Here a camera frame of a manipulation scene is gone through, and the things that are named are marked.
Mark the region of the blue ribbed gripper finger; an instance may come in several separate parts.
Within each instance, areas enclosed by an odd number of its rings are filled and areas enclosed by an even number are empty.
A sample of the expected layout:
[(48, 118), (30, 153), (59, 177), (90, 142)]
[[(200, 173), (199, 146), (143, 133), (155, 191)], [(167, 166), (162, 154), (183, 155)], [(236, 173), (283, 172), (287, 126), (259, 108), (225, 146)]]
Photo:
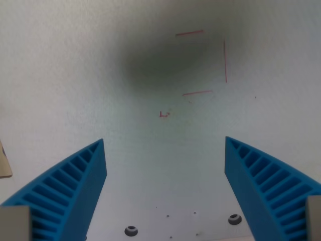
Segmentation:
[(1, 206), (28, 206), (33, 240), (85, 240), (107, 176), (104, 141), (84, 147)]
[(307, 240), (305, 202), (320, 183), (231, 137), (224, 172), (255, 240)]

